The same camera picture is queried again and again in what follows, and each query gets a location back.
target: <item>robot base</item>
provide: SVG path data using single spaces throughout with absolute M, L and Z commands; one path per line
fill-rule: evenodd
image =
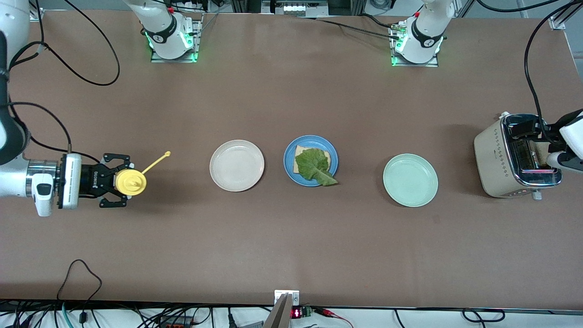
M 389 30 L 389 35 L 397 35 L 395 33 L 395 31 L 393 31 L 392 29 L 388 29 L 388 30 Z M 415 64 L 415 63 L 412 63 L 412 62 L 406 60 L 405 58 L 403 58 L 402 54 L 395 51 L 395 48 L 397 48 L 397 43 L 399 43 L 399 40 L 390 39 L 390 41 L 389 41 L 389 46 L 391 48 L 391 65 L 392 66 L 418 66 L 418 67 L 438 67 L 439 66 L 439 62 L 437 61 L 437 54 L 435 54 L 430 61 L 425 62 L 423 64 Z
M 150 56 L 150 62 L 197 62 L 198 61 L 198 48 L 201 45 L 201 30 L 202 30 L 202 21 L 201 20 L 192 20 L 192 28 L 187 25 L 188 34 L 184 33 L 184 42 L 186 44 L 192 44 L 192 48 L 187 50 L 182 56 L 168 60 L 160 57 L 154 51 L 152 45 L 150 44 L 150 49 L 152 54 Z

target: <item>black cable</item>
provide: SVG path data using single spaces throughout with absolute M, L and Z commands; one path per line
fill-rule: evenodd
M 15 119 L 15 120 L 16 120 L 18 123 L 20 123 L 21 125 L 24 125 L 24 122 L 23 122 L 23 121 L 20 119 L 20 117 L 18 116 L 18 113 L 17 113 L 17 112 L 16 112 L 16 110 L 14 109 L 14 105 L 10 105 L 10 109 L 12 110 L 12 114 L 14 115 L 14 119 Z M 35 139 L 35 137 L 34 137 L 34 136 L 32 136 L 32 135 L 30 136 L 30 140 L 31 140 L 32 142 L 34 142 L 35 144 L 37 144 L 37 145 L 39 145 L 39 146 L 41 146 L 41 147 L 43 147 L 43 148 L 50 149 L 50 150 L 52 150 L 52 151 L 58 151 L 58 152 L 67 152 L 67 149 L 61 149 L 61 148 L 56 148 L 56 147 L 53 147 L 53 146 L 46 145 L 46 144 L 44 144 L 44 143 L 42 143 L 42 142 L 40 142 L 40 141 L 36 140 L 36 139 Z M 91 155 L 88 155 L 88 154 L 86 154 L 86 153 L 82 153 L 82 152 L 75 152 L 75 151 L 72 151 L 72 153 L 78 153 L 78 154 L 80 154 L 81 156 L 84 156 L 84 157 L 87 157 L 87 158 L 89 158 L 89 159 L 92 159 L 92 160 L 94 160 L 96 163 L 100 163 L 100 161 L 99 161 L 97 158 L 95 158 L 95 157 L 93 157 L 93 156 L 91 156 Z
M 210 308 L 210 324 L 212 328 L 215 328 L 215 316 L 213 315 L 214 309 Z
M 27 44 L 26 46 L 22 47 L 13 58 L 10 58 L 10 64 L 9 64 L 9 71 L 10 69 L 12 69 L 12 67 L 18 65 L 18 64 L 22 64 L 23 62 L 27 62 L 29 60 L 35 59 L 39 54 L 40 54 L 40 48 L 39 50 L 37 50 L 34 54 L 26 57 L 25 59 L 22 59 L 18 62 L 15 62 L 16 60 L 18 60 L 18 58 L 20 58 L 20 56 L 28 49 L 30 49 L 31 47 L 35 46 L 35 45 L 42 45 L 44 44 L 44 27 L 43 27 L 43 22 L 42 22 L 42 17 L 41 17 L 41 11 L 40 11 L 40 5 L 38 4 L 38 0 L 35 0 L 36 2 L 36 11 L 37 11 L 37 15 L 38 15 L 38 22 L 39 22 L 39 26 L 40 26 L 40 41 L 33 41 L 29 44 Z
M 101 325 L 99 324 L 99 320 L 97 320 L 97 317 L 95 316 L 95 311 L 93 311 L 93 309 L 91 309 L 91 315 L 93 316 L 93 320 L 95 320 L 95 324 L 97 325 L 97 328 L 101 328 Z
M 101 286 L 103 285 L 103 281 L 101 280 L 101 278 L 97 274 L 95 274 L 93 271 L 91 271 L 91 269 L 89 268 L 87 263 L 85 263 L 85 261 L 83 261 L 82 259 L 76 259 L 75 261 L 71 262 L 71 264 L 69 265 L 69 269 L 67 270 L 67 275 L 65 276 L 65 280 L 63 280 L 61 287 L 59 287 L 59 291 L 57 292 L 57 300 L 58 301 L 62 301 L 61 300 L 61 293 L 63 292 L 63 288 L 65 288 L 65 284 L 67 283 L 67 280 L 69 279 L 69 275 L 71 274 L 71 269 L 73 268 L 73 264 L 75 264 L 76 262 L 83 263 L 83 265 L 85 266 L 85 269 L 87 269 L 87 272 L 89 272 L 92 276 L 94 276 L 95 279 L 97 279 L 97 281 L 99 282 L 99 286 L 97 287 L 97 289 L 95 289 L 93 294 L 91 294 L 91 296 L 89 296 L 89 298 L 87 298 L 85 303 L 89 302 L 91 300 L 91 298 L 93 296 L 95 296 L 95 294 L 97 294 L 97 292 L 99 292 L 99 290 L 101 289 Z
M 59 328 L 59 323 L 57 322 L 57 307 L 58 307 L 59 302 L 55 301 L 54 304 L 54 308 L 53 308 L 53 312 L 52 312 L 52 316 L 55 319 L 55 328 Z
M 382 26 L 382 27 L 386 27 L 387 29 L 390 29 L 392 25 L 395 25 L 394 23 L 393 23 L 393 24 L 385 24 L 385 23 L 382 23 L 382 22 L 381 22 L 380 20 L 378 20 L 378 19 L 377 19 L 375 16 L 373 16 L 373 15 L 369 15 L 368 13 L 362 13 L 362 14 L 360 14 L 359 16 L 368 17 L 368 18 L 372 19 L 372 20 L 373 20 L 373 22 L 375 22 L 377 25 L 380 25 L 380 26 Z
M 563 6 L 559 7 L 559 8 L 557 8 L 557 9 L 553 10 L 550 14 L 548 14 L 545 18 L 543 18 L 540 21 L 540 23 L 536 26 L 535 30 L 532 32 L 531 37 L 528 39 L 528 43 L 526 44 L 526 49 L 524 51 L 524 75 L 526 77 L 526 82 L 528 83 L 528 87 L 531 90 L 532 97 L 534 98 L 534 101 L 535 101 L 536 113 L 539 116 L 540 129 L 542 130 L 543 137 L 545 139 L 547 139 L 547 141 L 549 141 L 553 145 L 556 145 L 557 142 L 555 140 L 552 140 L 546 134 L 545 125 L 544 125 L 544 122 L 543 122 L 542 111 L 540 109 L 539 96 L 536 94 L 536 90 L 535 90 L 535 87 L 532 84 L 532 80 L 531 80 L 530 73 L 528 72 L 528 54 L 530 53 L 532 41 L 534 40 L 534 38 L 536 36 L 536 33 L 546 23 L 546 21 L 551 18 L 551 16 L 553 16 L 554 14 L 556 14 L 559 11 L 562 11 L 563 9 L 567 9 L 570 6 L 573 6 L 575 4 L 581 4 L 581 3 L 583 3 L 583 0 L 575 0 L 575 1 L 572 1 L 569 4 L 563 5 Z
M 36 139 L 35 139 L 35 138 L 34 138 L 32 135 L 30 136 L 30 140 L 31 140 L 32 142 L 34 142 L 35 144 L 37 144 L 37 145 L 39 145 L 39 146 L 41 146 L 41 147 L 43 147 L 43 148 L 50 149 L 50 150 L 52 150 L 52 151 L 57 151 L 57 152 L 67 152 L 67 150 L 66 150 L 66 149 L 61 149 L 61 148 L 56 148 L 56 147 L 53 147 L 53 146 L 46 145 L 46 144 L 44 144 L 44 143 L 42 143 L 42 142 L 40 142 L 40 141 L 36 140 Z M 95 157 L 93 157 L 93 156 L 91 156 L 91 155 L 88 155 L 88 154 L 86 154 L 86 153 L 77 152 L 77 151 L 72 151 L 72 153 L 78 153 L 78 154 L 80 154 L 81 156 L 84 156 L 84 157 L 87 157 L 87 158 L 89 158 L 89 159 L 91 159 L 91 160 L 94 160 L 96 163 L 100 163 L 100 161 L 99 161 L 97 158 L 95 158 Z
M 33 328 L 38 328 L 40 327 L 41 323 L 43 322 L 44 316 L 47 315 L 47 313 L 49 312 L 50 308 L 47 308 L 44 312 L 43 315 L 40 316 L 38 322 L 33 326 Z
M 61 120 L 55 115 L 53 114 L 50 110 L 46 109 L 45 107 L 36 104 L 36 103 L 31 103 L 31 102 L 10 102 L 7 104 L 8 106 L 11 107 L 12 112 L 15 113 L 15 109 L 14 109 L 14 105 L 26 105 L 26 106 L 33 106 L 39 109 L 44 110 L 47 114 L 49 114 L 55 121 L 57 121 L 57 123 L 61 126 L 61 129 L 63 129 L 63 132 L 65 133 L 65 136 L 67 137 L 67 149 L 71 149 L 71 136 L 69 135 L 69 131 L 67 131 L 67 128 L 65 127 L 65 125 L 63 124 L 63 122 L 61 122 Z
M 468 318 L 468 316 L 466 315 L 466 311 L 472 312 L 476 316 L 477 319 L 470 319 L 470 318 Z M 502 317 L 500 317 L 498 319 L 482 319 L 482 317 L 480 316 L 480 314 L 476 310 L 470 309 L 470 308 L 463 309 L 462 310 L 462 316 L 463 316 L 464 319 L 466 319 L 469 322 L 472 322 L 472 323 L 481 323 L 482 324 L 482 328 L 486 328 L 486 322 L 489 322 L 489 323 L 500 322 L 500 321 L 502 321 L 502 320 L 504 320 L 506 318 L 506 313 L 504 312 L 504 310 L 489 310 L 488 312 L 502 313 Z
M 29 44 L 27 44 L 26 46 L 24 46 L 23 48 L 21 48 L 16 55 L 12 58 L 12 60 L 10 61 L 10 66 L 9 66 L 9 70 L 14 68 L 15 66 L 22 64 L 24 62 L 27 62 L 29 60 L 32 60 L 34 58 L 36 58 L 40 51 L 37 51 L 36 53 L 32 54 L 31 56 L 22 59 L 22 60 L 18 60 L 18 58 L 20 58 L 20 56 L 28 49 L 30 49 L 31 47 L 35 46 L 35 45 L 40 45 L 40 46 L 44 46 L 48 51 L 50 51 L 52 54 L 55 55 L 55 57 L 65 66 L 67 67 L 73 74 L 75 74 L 75 76 L 77 76 L 78 78 L 80 78 L 81 80 L 90 83 L 92 85 L 97 85 L 97 86 L 108 86 L 108 85 L 112 85 L 113 83 L 115 83 L 117 81 L 117 79 L 120 77 L 120 72 L 121 72 L 121 67 L 120 67 L 120 60 L 117 57 L 117 53 L 115 52 L 115 49 L 113 47 L 113 45 L 111 44 L 111 41 L 109 40 L 109 38 L 105 35 L 105 33 L 101 30 L 101 28 L 99 28 L 99 26 L 97 24 L 95 24 L 95 22 L 93 20 L 91 20 L 91 18 L 89 18 L 87 15 L 85 15 L 85 13 L 83 13 L 81 10 L 79 10 L 79 8 L 77 8 L 74 4 L 72 4 L 69 0 L 64 0 L 66 3 L 68 3 L 71 7 L 73 7 L 74 10 L 76 10 L 77 12 L 79 12 L 85 19 L 87 19 L 96 29 L 97 31 L 99 31 L 99 33 L 101 33 L 101 35 L 103 36 L 103 38 L 105 39 L 105 41 L 107 42 L 109 48 L 111 49 L 111 52 L 113 53 L 113 56 L 115 57 L 115 63 L 117 65 L 117 73 L 115 75 L 115 78 L 107 83 L 99 83 L 99 82 L 94 82 L 91 81 L 87 78 L 85 78 L 84 76 L 82 76 L 81 74 L 77 73 L 54 49 L 52 49 L 45 41 L 44 41 L 44 26 L 43 26 L 43 18 L 41 17 L 41 12 L 40 12 L 40 7 L 37 6 L 37 13 L 38 13 L 38 23 L 40 25 L 40 30 L 41 30 L 41 40 L 40 41 L 34 41 L 31 42 Z
M 168 4 L 165 3 L 164 1 L 160 1 L 160 0 L 152 0 L 152 1 L 153 2 L 158 2 L 159 4 L 163 4 L 163 5 L 166 5 L 166 7 L 168 7 Z M 176 9 L 189 9 L 189 10 L 192 10 L 192 11 L 204 11 L 204 12 L 207 12 L 206 10 L 204 10 L 202 8 L 189 8 L 189 7 L 177 6 L 177 5 L 173 5 L 173 4 L 171 4 L 170 6 L 171 7 L 175 7 Z
M 394 309 L 395 311 L 395 316 L 397 317 L 397 321 L 399 322 L 399 325 L 401 326 L 401 328 L 405 328 L 405 326 L 403 325 L 403 322 L 401 322 L 401 318 L 399 317 L 399 312 Z
M 521 8 L 515 8 L 515 9 L 501 9 L 501 8 L 495 8 L 492 6 L 488 6 L 486 5 L 482 0 L 476 0 L 482 7 L 491 10 L 491 11 L 495 11 L 495 12 L 521 12 L 521 11 L 527 11 L 528 9 L 533 9 L 533 8 L 538 8 L 538 7 L 542 7 L 542 6 L 546 6 L 548 4 L 552 4 L 553 2 L 557 2 L 559 0 L 547 0 L 547 1 L 543 1 L 539 4 L 534 4 L 531 6 L 526 6 L 526 7 L 521 7 Z
M 110 82 L 107 83 L 98 83 L 98 82 L 93 82 L 91 80 L 86 79 L 85 77 L 83 77 L 82 75 L 80 75 L 79 73 L 77 73 L 71 66 L 69 66 L 69 64 L 67 64 L 67 62 L 65 60 L 63 60 L 63 58 L 61 58 L 61 56 L 59 56 L 59 54 L 57 54 L 57 52 L 55 52 L 55 50 L 53 50 L 51 47 L 48 46 L 48 44 L 44 44 L 45 47 L 47 48 L 47 50 L 49 50 L 50 52 L 52 52 L 52 54 L 55 55 L 55 57 L 61 62 L 63 63 L 63 65 L 65 67 L 67 67 L 73 74 L 75 74 L 75 76 L 77 76 L 78 78 L 80 78 L 81 80 L 90 83 L 92 85 L 97 85 L 97 86 L 108 86 L 108 85 L 112 85 L 114 84 L 117 79 L 120 77 L 120 60 L 119 58 L 117 58 L 117 53 L 115 52 L 115 49 L 113 48 L 113 45 L 111 44 L 111 41 L 109 40 L 109 38 L 106 36 L 105 33 L 103 33 L 103 31 L 101 30 L 101 28 L 99 28 L 99 26 L 97 24 L 95 24 L 95 22 L 93 20 L 91 20 L 91 18 L 89 18 L 87 15 L 85 15 L 84 12 L 82 12 L 81 10 L 79 10 L 79 8 L 77 8 L 74 4 L 72 4 L 69 0 L 63 0 L 66 3 L 69 4 L 69 6 L 73 7 L 74 10 L 76 10 L 77 12 L 79 12 L 83 17 L 85 17 L 85 19 L 87 19 L 89 21 L 89 23 L 91 23 L 96 29 L 97 31 L 99 31 L 99 33 L 103 36 L 103 38 L 105 39 L 105 41 L 107 42 L 107 45 L 109 46 L 109 48 L 111 49 L 111 52 L 113 53 L 113 56 L 115 57 L 115 64 L 117 65 L 117 74 L 115 75 L 115 78 L 113 80 L 111 80 Z
M 363 32 L 363 33 L 368 33 L 368 34 L 372 34 L 372 35 L 376 35 L 376 36 L 387 37 L 389 39 L 395 39 L 395 40 L 398 40 L 399 39 L 399 37 L 397 37 L 397 36 L 390 36 L 388 34 L 382 34 L 382 33 L 377 33 L 377 32 L 373 32 L 373 31 L 369 31 L 369 30 L 359 29 L 358 27 L 354 27 L 354 26 L 350 26 L 350 25 L 345 25 L 345 24 L 342 24 L 342 23 L 331 22 L 330 20 L 318 19 L 317 21 L 318 22 L 329 23 L 329 24 L 334 24 L 334 25 L 338 25 L 338 26 L 342 26 L 342 27 L 346 27 L 348 29 L 352 29 L 352 30 L 355 30 L 355 31 L 359 31 L 359 32 Z
M 195 322 L 195 323 L 193 323 L 192 325 L 193 325 L 193 326 L 196 326 L 196 325 L 199 325 L 199 324 L 201 324 L 201 323 L 204 323 L 204 322 L 206 322 L 206 321 L 209 319 L 209 317 L 210 317 L 210 308 L 209 308 L 209 314 L 207 314 L 207 315 L 206 315 L 206 318 L 202 319 L 202 321 L 201 321 L 201 322 Z

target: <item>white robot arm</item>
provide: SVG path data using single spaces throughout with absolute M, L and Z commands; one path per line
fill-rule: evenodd
M 429 62 L 439 51 L 443 34 L 454 17 L 454 0 L 423 0 L 425 5 L 414 16 L 407 18 L 404 33 L 395 51 L 414 64 Z
M 158 18 L 168 18 L 165 7 L 159 13 Z M 177 20 L 157 21 L 164 25 Z M 146 186 L 145 176 L 133 169 L 128 155 L 106 153 L 94 165 L 82 164 L 81 156 L 70 151 L 61 160 L 23 157 L 30 133 L 18 117 L 10 114 L 8 72 L 12 58 L 28 41 L 29 24 L 27 0 L 0 0 L 0 197 L 30 197 L 41 217 L 51 215 L 54 198 L 58 208 L 66 210 L 76 208 L 80 197 L 98 198 L 100 208 L 125 207 Z M 176 43 L 170 39 L 162 44 L 174 45 L 176 49 Z M 160 51 L 169 56 L 180 55 L 180 49 L 173 53 L 168 49 L 162 47 Z M 111 160 L 120 160 L 122 164 L 109 168 L 106 163 Z M 104 197 L 107 193 L 120 200 L 108 201 Z
M 166 60 L 176 59 L 192 49 L 192 19 L 169 12 L 165 4 L 152 0 L 123 0 L 138 16 L 150 46 Z
M 557 169 L 583 173 L 583 109 L 563 116 L 549 128 L 547 135 L 555 142 L 546 162 Z

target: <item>brown table surface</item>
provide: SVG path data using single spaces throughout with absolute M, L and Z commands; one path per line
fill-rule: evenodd
M 89 85 L 44 52 L 13 70 L 12 99 L 53 110 L 75 150 L 129 154 L 138 169 L 173 154 L 124 209 L 81 200 L 39 218 L 31 199 L 1 199 L 0 298 L 54 298 L 81 258 L 104 281 L 97 299 L 265 304 L 290 288 L 321 305 L 583 309 L 583 177 L 565 172 L 540 202 L 493 199 L 473 153 L 497 113 L 535 111 L 522 60 L 538 20 L 455 19 L 439 68 L 404 68 L 391 67 L 386 39 L 270 15 L 220 15 L 197 64 L 151 64 L 133 13 L 88 13 L 117 50 L 119 81 Z M 44 22 L 47 42 L 81 74 L 114 76 L 106 43 L 80 15 L 48 12 Z M 540 31 L 531 75 L 548 121 L 583 105 L 563 32 Z M 48 116 L 18 110 L 39 140 L 65 146 Z M 304 134 L 334 144 L 339 185 L 306 188 L 286 175 L 283 152 Z M 214 150 L 232 139 L 266 159 L 242 193 L 209 175 Z M 424 207 L 402 207 L 382 186 L 400 153 L 437 171 Z M 60 157 L 36 145 L 26 155 Z M 82 266 L 69 283 L 64 298 L 96 286 Z

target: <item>white floor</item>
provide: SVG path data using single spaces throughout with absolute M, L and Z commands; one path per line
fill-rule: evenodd
M 269 313 L 261 308 L 233 308 L 233 318 L 238 327 L 247 324 L 263 321 Z M 389 309 L 333 309 L 333 311 L 347 320 L 351 321 L 354 328 L 393 328 L 399 327 L 394 311 Z M 143 310 L 144 315 L 151 316 L 159 313 L 159 310 Z M 72 311 L 69 319 L 73 328 L 80 328 L 78 323 L 80 311 Z M 137 328 L 141 323 L 141 318 L 131 310 L 96 310 L 96 317 L 101 328 Z M 209 314 L 208 309 L 201 309 L 195 317 L 195 321 L 201 321 Z M 461 312 L 450 311 L 419 311 L 419 310 L 399 310 L 401 321 L 406 328 L 480 328 L 480 324 L 466 321 Z M 500 315 L 483 313 L 484 319 L 492 319 Z M 88 322 L 85 328 L 97 328 L 95 322 L 88 313 Z M 57 312 L 58 324 L 60 328 L 67 328 L 62 313 Z M 226 308 L 215 308 L 213 310 L 214 324 L 209 318 L 198 328 L 228 328 Z M 14 315 L 0 317 L 0 327 L 8 327 L 13 324 Z M 37 319 L 31 322 L 31 328 L 37 323 Z M 350 326 L 339 319 L 327 318 L 313 314 L 310 317 L 292 320 L 292 328 L 304 328 L 315 324 L 316 327 L 327 328 L 350 328 Z M 506 318 L 499 323 L 486 323 L 487 328 L 575 328 L 583 327 L 583 316 L 580 315 L 552 315 L 552 314 L 524 314 L 508 313 Z M 43 320 L 40 328 L 55 328 L 52 312 Z

